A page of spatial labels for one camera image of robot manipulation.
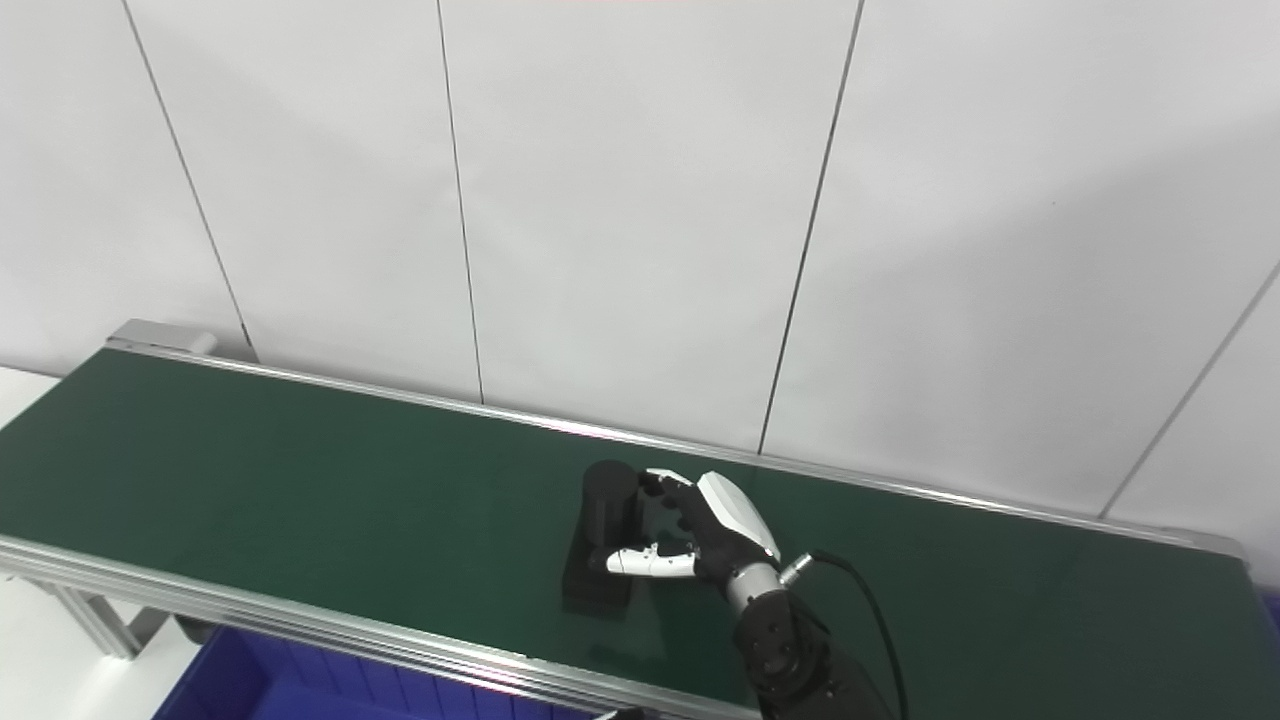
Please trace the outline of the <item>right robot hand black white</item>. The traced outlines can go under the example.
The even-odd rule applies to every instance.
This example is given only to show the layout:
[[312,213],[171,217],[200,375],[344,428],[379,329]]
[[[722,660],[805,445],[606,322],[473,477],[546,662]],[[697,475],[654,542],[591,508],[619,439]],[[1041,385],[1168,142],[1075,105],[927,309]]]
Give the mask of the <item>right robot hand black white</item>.
[[678,512],[690,541],[593,550],[588,566],[616,577],[699,579],[742,611],[783,589],[780,548],[754,502],[727,477],[707,471],[696,482],[649,468],[641,488]]

